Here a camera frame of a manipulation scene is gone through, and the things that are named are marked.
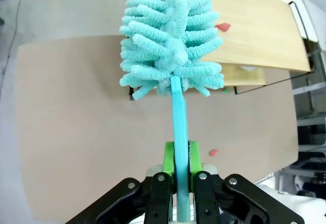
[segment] metal bolt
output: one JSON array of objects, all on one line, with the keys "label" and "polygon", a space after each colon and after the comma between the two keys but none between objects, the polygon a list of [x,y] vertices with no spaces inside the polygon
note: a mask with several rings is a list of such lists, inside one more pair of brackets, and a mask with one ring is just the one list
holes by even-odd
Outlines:
[{"label": "metal bolt", "polygon": [[128,188],[132,189],[132,188],[134,188],[134,187],[135,187],[135,184],[134,184],[133,182],[130,182],[130,183],[128,184]]},{"label": "metal bolt", "polygon": [[229,180],[229,183],[230,183],[231,185],[235,185],[235,184],[237,183],[237,181],[236,181],[235,178],[231,178],[231,179]]},{"label": "metal bolt", "polygon": [[205,180],[207,178],[207,175],[205,173],[199,174],[199,179]]},{"label": "metal bolt", "polygon": [[159,175],[158,176],[158,180],[161,182],[161,181],[164,181],[165,177],[163,175]]}]

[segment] cable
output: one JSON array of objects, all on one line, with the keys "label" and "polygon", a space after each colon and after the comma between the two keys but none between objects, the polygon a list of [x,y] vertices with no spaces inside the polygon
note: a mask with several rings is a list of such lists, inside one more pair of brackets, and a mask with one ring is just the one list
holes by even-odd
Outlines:
[{"label": "cable", "polygon": [[302,152],[313,152],[313,151],[315,151],[316,149],[322,149],[322,148],[326,148],[326,146],[325,146],[325,145],[322,145],[322,146],[320,146],[320,147],[317,147],[317,148],[314,148],[314,149],[311,149],[311,150],[308,150],[308,151],[302,151]]},{"label": "cable", "polygon": [[6,71],[7,71],[7,67],[8,67],[8,63],[9,63],[9,58],[10,58],[10,52],[11,52],[11,49],[12,49],[12,46],[14,44],[14,41],[15,41],[15,38],[16,38],[16,35],[17,35],[17,27],[18,27],[18,12],[19,12],[19,8],[20,8],[20,3],[21,3],[21,0],[18,1],[18,5],[17,5],[17,11],[16,11],[16,19],[15,19],[15,31],[14,31],[14,36],[11,40],[11,43],[10,43],[10,46],[9,46],[9,49],[8,49],[8,56],[7,56],[7,61],[6,61],[6,65],[3,69],[3,72],[2,72],[2,79],[1,79],[1,83],[0,83],[0,101],[1,101],[1,97],[2,97],[2,88],[3,88],[3,85],[4,85],[4,80],[5,80],[5,75],[6,75]]}]

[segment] red candy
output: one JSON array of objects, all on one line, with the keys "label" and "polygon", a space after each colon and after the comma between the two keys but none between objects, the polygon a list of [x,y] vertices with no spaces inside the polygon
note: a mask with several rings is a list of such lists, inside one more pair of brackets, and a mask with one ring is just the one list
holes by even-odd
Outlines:
[{"label": "red candy", "polygon": [[217,153],[218,153],[217,149],[212,149],[211,151],[209,151],[209,156],[216,156]]},{"label": "red candy", "polygon": [[229,23],[223,23],[223,24],[217,24],[215,27],[219,29],[222,32],[227,32],[228,29],[230,28],[231,24]]}]

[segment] wooden table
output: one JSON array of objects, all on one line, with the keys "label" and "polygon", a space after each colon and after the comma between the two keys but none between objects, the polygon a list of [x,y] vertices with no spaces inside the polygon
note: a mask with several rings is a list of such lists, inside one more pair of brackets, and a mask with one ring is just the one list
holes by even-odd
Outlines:
[{"label": "wooden table", "polygon": [[265,85],[264,71],[262,68],[246,70],[240,66],[222,64],[224,86],[258,86]]},{"label": "wooden table", "polygon": [[203,60],[239,66],[310,71],[295,18],[281,0],[213,0],[217,24],[230,29],[219,36],[224,44]]},{"label": "wooden table", "polygon": [[[171,99],[130,101],[120,87],[121,36],[19,48],[16,132],[24,191],[35,220],[65,223],[126,177],[143,180],[173,140]],[[288,72],[265,74],[266,80]],[[289,81],[236,96],[187,91],[189,139],[222,177],[257,181],[297,159]],[[216,157],[208,152],[218,149]]]}]

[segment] turquoise bottle brush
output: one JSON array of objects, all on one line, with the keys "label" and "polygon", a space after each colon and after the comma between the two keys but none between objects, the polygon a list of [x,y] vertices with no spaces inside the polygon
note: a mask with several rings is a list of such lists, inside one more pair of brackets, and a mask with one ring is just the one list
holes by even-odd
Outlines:
[{"label": "turquoise bottle brush", "polygon": [[200,58],[222,44],[214,27],[218,14],[212,0],[128,0],[120,32],[121,68],[127,72],[120,85],[138,88],[140,99],[152,88],[159,95],[171,93],[171,76],[179,76],[182,91],[224,86],[221,66]]}]

